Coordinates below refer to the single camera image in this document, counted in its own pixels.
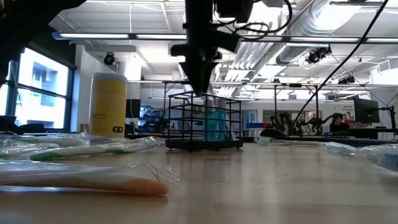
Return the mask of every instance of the black wire basket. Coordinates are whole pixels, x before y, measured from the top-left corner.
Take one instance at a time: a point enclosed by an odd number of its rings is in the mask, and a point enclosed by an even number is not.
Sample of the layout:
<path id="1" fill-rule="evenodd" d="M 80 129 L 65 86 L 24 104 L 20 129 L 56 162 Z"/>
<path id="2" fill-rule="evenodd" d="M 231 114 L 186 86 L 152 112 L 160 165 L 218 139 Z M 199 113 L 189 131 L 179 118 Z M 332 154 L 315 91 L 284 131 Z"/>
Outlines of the black wire basket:
<path id="1" fill-rule="evenodd" d="M 208 105 L 209 99 L 212 99 L 214 102 L 220 99 L 225 100 L 227 107 Z M 195 103 L 196 100 L 203 100 L 204 104 Z M 172 106 L 172 101 L 177 101 L 180 104 Z M 240 140 L 242 135 L 241 103 L 239 100 L 213 96 L 206 93 L 195 94 L 193 91 L 169 95 L 169 128 L 166 147 L 188 151 L 204 149 L 220 150 L 224 148 L 239 149 L 243 146 L 243 141 Z M 181 111 L 182 116 L 172 117 L 172 110 Z M 214 118 L 210 116 L 212 114 L 210 111 L 224 111 L 223 113 L 226 116 L 224 119 Z M 232 119 L 234 114 L 238 114 L 238 119 Z M 171 124 L 174 121 L 177 121 L 181 125 L 178 125 L 178 128 L 172 129 Z M 215 122 L 221 125 L 225 124 L 225 127 L 217 130 L 211 129 L 209 124 Z M 203 128 L 194 129 L 194 124 L 201 124 Z"/>

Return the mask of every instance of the wooden table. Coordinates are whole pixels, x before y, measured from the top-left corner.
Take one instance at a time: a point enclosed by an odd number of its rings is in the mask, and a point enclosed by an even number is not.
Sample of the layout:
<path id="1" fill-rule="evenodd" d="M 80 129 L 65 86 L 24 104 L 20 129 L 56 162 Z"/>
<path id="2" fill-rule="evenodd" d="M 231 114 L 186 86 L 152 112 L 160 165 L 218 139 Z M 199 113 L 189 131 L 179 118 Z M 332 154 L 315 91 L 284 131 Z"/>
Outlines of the wooden table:
<path id="1" fill-rule="evenodd" d="M 75 157 L 116 166 L 146 159 L 172 166 L 181 188 L 168 197 L 54 189 L 2 189 L 0 223 L 397 223 L 398 176 L 315 147 Z"/>

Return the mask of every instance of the fixture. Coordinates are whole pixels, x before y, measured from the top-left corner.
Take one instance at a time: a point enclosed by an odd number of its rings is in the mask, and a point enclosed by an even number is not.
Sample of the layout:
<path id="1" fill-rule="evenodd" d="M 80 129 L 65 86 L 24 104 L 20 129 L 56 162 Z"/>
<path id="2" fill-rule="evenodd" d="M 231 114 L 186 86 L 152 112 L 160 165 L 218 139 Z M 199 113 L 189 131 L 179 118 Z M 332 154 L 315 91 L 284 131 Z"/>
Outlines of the fixture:
<path id="1" fill-rule="evenodd" d="M 101 33 L 59 33 L 53 32 L 56 40 L 186 40 L 185 34 L 101 34 Z M 257 37 L 258 35 L 242 35 L 242 37 Z M 297 37 L 297 36 L 268 36 L 260 40 L 241 40 L 242 42 L 287 43 L 288 47 L 326 47 L 328 44 L 355 44 L 359 37 Z M 396 44 L 398 37 L 368 37 L 364 44 Z"/>
<path id="2" fill-rule="evenodd" d="M 104 63 L 105 65 L 114 65 L 117 63 L 117 60 L 114 57 L 114 52 L 106 53 L 106 56 L 104 58 Z"/>
<path id="3" fill-rule="evenodd" d="M 324 59 L 327 55 L 331 54 L 330 47 L 319 47 L 316 50 L 310 52 L 310 55 L 305 59 L 309 64 L 318 63 L 320 60 Z"/>
<path id="4" fill-rule="evenodd" d="M 76 34 L 59 34 L 59 36 L 64 39 L 128 39 L 129 38 L 128 34 L 77 34 L 76 33 Z"/>
<path id="5" fill-rule="evenodd" d="M 355 78 L 354 76 L 350 75 L 347 78 L 339 79 L 337 84 L 352 84 L 352 83 L 355 83 Z"/>
<path id="6" fill-rule="evenodd" d="M 187 35 L 185 34 L 137 34 L 137 39 L 154 39 L 154 40 L 186 40 Z"/>
<path id="7" fill-rule="evenodd" d="M 396 44 L 398 43 L 398 38 L 374 38 L 374 37 L 370 37 L 368 39 L 366 39 L 366 43 L 383 43 L 383 44 Z"/>

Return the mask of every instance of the plastic bag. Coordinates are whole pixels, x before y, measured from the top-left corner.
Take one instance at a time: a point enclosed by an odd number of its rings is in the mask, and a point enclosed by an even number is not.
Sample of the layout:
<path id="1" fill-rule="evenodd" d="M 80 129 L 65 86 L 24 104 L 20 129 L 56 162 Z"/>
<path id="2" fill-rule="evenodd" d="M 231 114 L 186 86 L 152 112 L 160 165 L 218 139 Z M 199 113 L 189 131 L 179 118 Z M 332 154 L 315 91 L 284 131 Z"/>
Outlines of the plastic bag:
<path id="1" fill-rule="evenodd" d="M 257 140 L 259 144 L 265 145 L 275 145 L 275 146 L 319 146 L 320 142 L 314 141 L 288 141 L 288 140 L 279 140 L 270 137 L 260 136 Z"/>
<path id="2" fill-rule="evenodd" d="M 21 141 L 7 139 L 0 143 L 0 159 L 17 157 L 26 153 L 58 148 L 59 145 L 52 143 L 30 144 Z"/>
<path id="3" fill-rule="evenodd" d="M 145 162 L 123 167 L 95 167 L 34 161 L 0 161 L 0 185 L 111 190 L 166 195 L 175 173 Z"/>
<path id="4" fill-rule="evenodd" d="M 17 135 L 0 136 L 0 141 L 5 141 L 7 139 L 27 142 L 31 144 L 52 143 L 52 144 L 57 144 L 60 147 L 90 145 L 90 139 L 87 133 L 49 134 L 48 136 L 17 136 Z"/>
<path id="5" fill-rule="evenodd" d="M 364 158 L 366 162 L 376 167 L 398 171 L 398 144 L 353 147 L 336 142 L 324 142 L 320 148 L 338 154 L 354 155 Z"/>
<path id="6" fill-rule="evenodd" d="M 146 137 L 96 146 L 61 147 L 56 149 L 31 152 L 28 154 L 24 154 L 21 157 L 15 157 L 15 159 L 45 161 L 47 159 L 56 159 L 65 156 L 79 156 L 101 153 L 123 154 L 151 149 L 160 146 L 164 141 L 165 139 L 162 138 Z"/>

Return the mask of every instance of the computer monitor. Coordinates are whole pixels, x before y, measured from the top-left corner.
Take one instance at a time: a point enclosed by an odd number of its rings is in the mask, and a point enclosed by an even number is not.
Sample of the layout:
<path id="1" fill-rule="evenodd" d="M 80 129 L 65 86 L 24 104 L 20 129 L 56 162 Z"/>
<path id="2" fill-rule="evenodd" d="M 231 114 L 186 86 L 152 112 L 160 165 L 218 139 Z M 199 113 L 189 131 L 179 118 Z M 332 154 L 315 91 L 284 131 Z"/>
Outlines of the computer monitor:
<path id="1" fill-rule="evenodd" d="M 126 101 L 126 118 L 139 118 L 141 100 L 128 99 Z"/>
<path id="2" fill-rule="evenodd" d="M 379 104 L 377 101 L 354 99 L 355 121 L 360 123 L 379 123 Z"/>

